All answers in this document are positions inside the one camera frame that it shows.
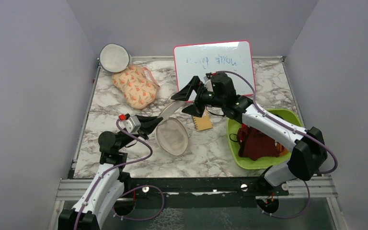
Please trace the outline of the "dark bra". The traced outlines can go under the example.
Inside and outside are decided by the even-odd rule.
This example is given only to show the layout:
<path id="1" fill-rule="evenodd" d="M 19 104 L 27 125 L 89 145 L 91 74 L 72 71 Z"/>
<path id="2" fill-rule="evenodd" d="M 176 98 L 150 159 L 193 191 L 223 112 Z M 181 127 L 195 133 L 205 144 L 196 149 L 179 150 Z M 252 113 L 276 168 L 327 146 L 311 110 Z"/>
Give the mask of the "dark bra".
<path id="1" fill-rule="evenodd" d="M 237 132 L 237 142 L 240 146 L 238 156 L 256 161 L 262 157 L 277 157 L 275 140 L 263 132 L 242 124 Z"/>

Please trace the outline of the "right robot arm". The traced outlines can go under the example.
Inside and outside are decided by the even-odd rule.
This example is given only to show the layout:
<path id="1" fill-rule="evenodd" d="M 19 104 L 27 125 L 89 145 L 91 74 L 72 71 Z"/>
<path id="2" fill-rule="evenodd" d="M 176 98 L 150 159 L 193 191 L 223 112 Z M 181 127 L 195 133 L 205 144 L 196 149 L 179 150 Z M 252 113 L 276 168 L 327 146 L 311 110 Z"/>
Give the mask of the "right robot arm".
<path id="1" fill-rule="evenodd" d="M 263 109 L 254 100 L 237 94 L 228 74 L 229 71 L 207 74 L 211 80 L 211 91 L 198 76 L 194 76 L 171 99 L 186 102 L 195 92 L 193 103 L 184 108 L 183 113 L 201 117 L 208 105 L 220 108 L 227 118 L 263 132 L 291 153 L 287 162 L 271 166 L 261 175 L 257 182 L 261 194 L 271 194 L 286 181 L 310 180 L 327 159 L 321 131 L 315 127 L 307 130 L 293 125 Z"/>

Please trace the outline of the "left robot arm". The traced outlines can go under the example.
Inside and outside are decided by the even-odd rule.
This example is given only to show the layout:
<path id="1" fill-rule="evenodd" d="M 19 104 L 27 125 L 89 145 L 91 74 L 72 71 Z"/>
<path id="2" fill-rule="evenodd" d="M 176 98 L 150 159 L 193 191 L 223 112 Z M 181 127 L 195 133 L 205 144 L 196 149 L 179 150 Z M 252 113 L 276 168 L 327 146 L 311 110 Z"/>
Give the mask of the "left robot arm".
<path id="1" fill-rule="evenodd" d="M 59 230 L 100 230 L 118 198 L 131 192 L 130 174 L 123 172 L 126 165 L 148 159 L 153 149 L 146 143 L 161 116 L 120 115 L 116 121 L 117 133 L 105 131 L 99 135 L 100 165 L 98 171 L 77 203 L 64 209 L 58 217 Z M 133 141 L 142 143 L 149 154 L 141 159 L 127 161 L 121 149 Z"/>

